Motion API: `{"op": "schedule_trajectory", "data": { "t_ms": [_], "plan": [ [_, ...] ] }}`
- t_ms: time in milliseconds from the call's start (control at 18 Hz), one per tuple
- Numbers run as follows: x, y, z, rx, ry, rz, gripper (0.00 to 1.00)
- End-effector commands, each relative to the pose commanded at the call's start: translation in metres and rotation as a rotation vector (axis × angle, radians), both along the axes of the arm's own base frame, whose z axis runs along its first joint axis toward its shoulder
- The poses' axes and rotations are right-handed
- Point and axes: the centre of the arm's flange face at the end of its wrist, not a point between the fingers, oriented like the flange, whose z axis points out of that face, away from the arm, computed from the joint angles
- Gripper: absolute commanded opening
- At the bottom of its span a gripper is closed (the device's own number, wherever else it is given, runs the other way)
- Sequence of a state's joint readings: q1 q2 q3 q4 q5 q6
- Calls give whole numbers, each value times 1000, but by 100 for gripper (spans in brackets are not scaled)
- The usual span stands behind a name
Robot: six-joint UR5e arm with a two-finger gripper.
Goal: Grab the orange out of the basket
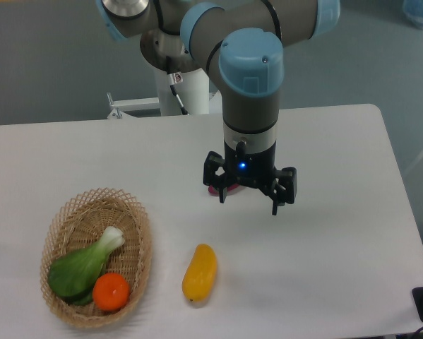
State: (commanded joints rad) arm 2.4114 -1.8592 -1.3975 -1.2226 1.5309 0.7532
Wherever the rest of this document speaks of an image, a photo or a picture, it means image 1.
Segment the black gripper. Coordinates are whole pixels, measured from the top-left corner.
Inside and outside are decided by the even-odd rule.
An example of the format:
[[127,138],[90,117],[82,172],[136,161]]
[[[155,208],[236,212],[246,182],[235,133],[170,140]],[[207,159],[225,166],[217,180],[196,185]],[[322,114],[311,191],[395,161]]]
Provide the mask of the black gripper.
[[274,143],[261,153],[237,157],[236,150],[224,143],[225,159],[214,151],[206,156],[203,166],[203,183],[217,191],[219,201],[224,203],[230,189],[239,185],[260,191],[272,200],[272,215],[278,208],[293,204],[297,195],[297,169],[295,167],[275,168]]

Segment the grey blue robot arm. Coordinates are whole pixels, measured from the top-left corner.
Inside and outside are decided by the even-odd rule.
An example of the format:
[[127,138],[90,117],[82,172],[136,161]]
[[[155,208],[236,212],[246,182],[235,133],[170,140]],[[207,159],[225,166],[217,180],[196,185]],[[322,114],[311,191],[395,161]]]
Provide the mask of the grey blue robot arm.
[[98,1],[118,40],[152,37],[149,61],[170,73],[200,69],[222,96],[225,152],[210,152],[203,183],[225,200],[240,185],[274,208],[294,203],[297,171],[275,167],[286,46],[333,29],[339,1],[253,1],[224,9],[209,1]]

